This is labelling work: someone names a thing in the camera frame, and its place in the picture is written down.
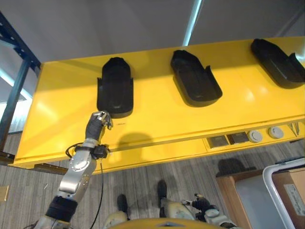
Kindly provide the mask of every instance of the black cable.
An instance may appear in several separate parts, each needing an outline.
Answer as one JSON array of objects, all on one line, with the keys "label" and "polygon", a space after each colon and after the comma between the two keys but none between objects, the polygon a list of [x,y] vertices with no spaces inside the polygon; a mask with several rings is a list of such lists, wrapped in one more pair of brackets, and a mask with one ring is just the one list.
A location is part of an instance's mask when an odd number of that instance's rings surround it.
[{"label": "black cable", "polygon": [[24,227],[23,229],[33,229],[36,226],[37,223],[38,223],[38,220],[35,223]]},{"label": "black cable", "polygon": [[98,215],[99,215],[99,212],[100,212],[100,209],[101,209],[102,200],[103,200],[103,191],[104,191],[104,174],[103,174],[103,169],[102,169],[102,163],[101,163],[101,174],[102,174],[102,193],[101,193],[101,199],[100,199],[100,203],[99,203],[99,208],[98,208],[98,210],[97,210],[96,216],[95,216],[95,218],[94,218],[94,221],[93,221],[93,223],[92,223],[92,225],[91,225],[90,229],[92,229],[92,228],[93,228],[93,226],[94,226],[94,224],[95,224],[95,222],[96,222],[96,219],[97,219],[97,217],[98,217]]},{"label": "black cable", "polygon": [[67,149],[66,149],[66,155],[69,157],[69,158],[72,158],[71,154],[69,153],[69,149],[73,148],[73,147],[76,147],[80,144],[83,144],[83,142],[79,142],[79,143],[76,143],[76,144],[73,144],[71,146],[69,146]]}]

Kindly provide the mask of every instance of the person's foot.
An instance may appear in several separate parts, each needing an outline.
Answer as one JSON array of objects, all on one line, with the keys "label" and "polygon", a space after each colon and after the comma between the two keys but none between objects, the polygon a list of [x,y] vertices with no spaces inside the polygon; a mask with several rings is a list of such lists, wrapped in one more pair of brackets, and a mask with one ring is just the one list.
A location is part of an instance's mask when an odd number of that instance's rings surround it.
[{"label": "person's foot", "polygon": [[165,180],[162,179],[158,182],[157,192],[158,192],[158,200],[159,200],[159,208],[160,208],[161,199],[167,198],[167,185],[166,185]]},{"label": "person's foot", "polygon": [[127,199],[124,194],[120,194],[117,198],[117,204],[119,211],[125,212],[127,214],[128,204]]}]

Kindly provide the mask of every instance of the dark blue metal frame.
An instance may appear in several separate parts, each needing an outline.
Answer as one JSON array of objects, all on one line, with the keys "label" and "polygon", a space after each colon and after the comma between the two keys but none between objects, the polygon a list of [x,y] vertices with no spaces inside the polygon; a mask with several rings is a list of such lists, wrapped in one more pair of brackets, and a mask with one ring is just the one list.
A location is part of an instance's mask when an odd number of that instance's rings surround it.
[{"label": "dark blue metal frame", "polygon": [[[0,11],[0,44],[12,47],[16,53],[23,59],[18,76],[14,86],[10,92],[9,99],[6,103],[2,119],[0,121],[0,165],[9,165],[14,162],[15,155],[3,152],[6,138],[9,133],[11,121],[13,119],[16,104],[22,90],[25,78],[29,68],[31,68],[37,75],[40,70],[40,61],[23,42],[21,37],[13,29],[10,23],[6,20]],[[36,164],[31,170],[54,173],[64,175],[67,172],[66,168],[53,166],[49,164]]]},{"label": "dark blue metal frame", "polygon": [[4,110],[2,119],[0,121],[0,152],[4,149],[4,144],[9,132],[10,124],[13,119],[16,104],[22,90],[25,78],[27,76],[29,68],[35,73],[40,70],[40,61],[24,43],[22,38],[13,29],[7,19],[0,11],[0,44],[12,47],[15,52],[23,59],[21,67],[18,72],[18,76],[14,83],[14,86],[10,92],[6,108]]}]

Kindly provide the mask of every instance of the black shoe holder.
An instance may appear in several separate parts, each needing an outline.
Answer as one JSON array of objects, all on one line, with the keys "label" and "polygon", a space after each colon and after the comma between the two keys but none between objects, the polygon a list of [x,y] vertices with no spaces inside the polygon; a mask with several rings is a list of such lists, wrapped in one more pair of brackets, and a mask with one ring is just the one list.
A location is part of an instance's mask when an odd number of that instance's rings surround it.
[{"label": "black shoe holder", "polygon": [[292,53],[289,57],[277,45],[255,39],[251,50],[272,79],[283,88],[296,88],[305,82],[305,69]]},{"label": "black shoe holder", "polygon": [[204,69],[196,56],[185,50],[177,50],[173,54],[171,66],[175,73],[174,80],[186,104],[207,106],[222,96],[210,66]]},{"label": "black shoe holder", "polygon": [[132,113],[133,79],[130,66],[123,58],[110,58],[103,66],[102,78],[98,78],[97,108],[108,111],[112,118]]}]

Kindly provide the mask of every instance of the robotic arm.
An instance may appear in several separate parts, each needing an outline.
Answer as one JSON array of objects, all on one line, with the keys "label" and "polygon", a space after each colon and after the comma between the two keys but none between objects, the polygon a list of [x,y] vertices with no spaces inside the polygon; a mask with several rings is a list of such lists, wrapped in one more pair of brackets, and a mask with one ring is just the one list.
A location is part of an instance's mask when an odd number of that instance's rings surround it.
[{"label": "robotic arm", "polygon": [[192,206],[200,211],[199,213],[196,213],[196,219],[222,228],[242,229],[236,226],[226,215],[221,214],[218,207],[211,205],[203,195],[195,194],[195,197],[195,201],[184,199],[182,200],[182,204]]},{"label": "robotic arm", "polygon": [[99,145],[101,133],[107,127],[112,128],[108,112],[95,112],[86,127],[85,141],[75,147],[69,169],[63,176],[59,189],[51,202],[47,213],[40,218],[34,229],[69,229],[70,220],[81,201],[96,168],[96,160],[106,158],[109,149]]}]

